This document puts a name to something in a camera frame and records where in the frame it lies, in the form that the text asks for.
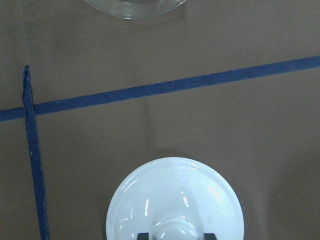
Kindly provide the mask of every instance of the blue tape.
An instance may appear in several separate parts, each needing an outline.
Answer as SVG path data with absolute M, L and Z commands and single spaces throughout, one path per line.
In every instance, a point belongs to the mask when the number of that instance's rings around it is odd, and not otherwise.
M 34 111 L 32 99 L 31 77 L 28 66 L 23 69 L 22 101 L 25 110 L 25 129 L 29 147 L 29 156 L 31 162 L 33 188 L 40 236 L 41 240 L 48 240 L 49 234 L 46 211 L 46 190 L 39 149 L 36 114 Z
M 212 73 L 173 81 L 136 86 L 92 95 L 67 98 L 34 105 L 36 115 L 55 113 L 65 110 L 89 107 L 100 104 L 142 98 L 152 95 L 171 93 L 181 90 L 200 88 L 216 84 L 289 73 L 320 67 L 320 56 L 247 67 L 237 70 Z M 0 111 L 0 122 L 21 118 L 20 108 Z

